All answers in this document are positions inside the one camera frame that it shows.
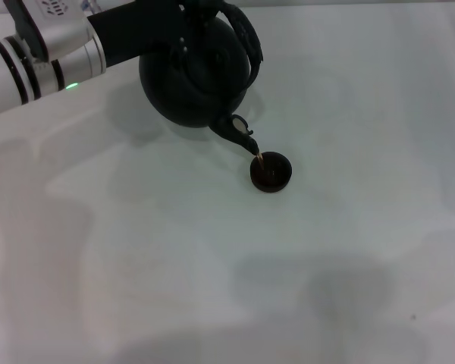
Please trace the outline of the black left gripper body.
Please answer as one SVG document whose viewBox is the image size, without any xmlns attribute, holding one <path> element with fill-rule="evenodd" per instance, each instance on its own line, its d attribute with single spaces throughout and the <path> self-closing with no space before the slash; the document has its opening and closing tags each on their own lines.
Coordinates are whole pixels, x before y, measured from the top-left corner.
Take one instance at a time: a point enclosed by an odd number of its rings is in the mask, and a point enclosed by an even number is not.
<svg viewBox="0 0 455 364">
<path fill-rule="evenodd" d="M 107 67 L 157 50 L 183 56 L 189 30 L 177 1 L 133 1 L 88 17 Z"/>
</svg>

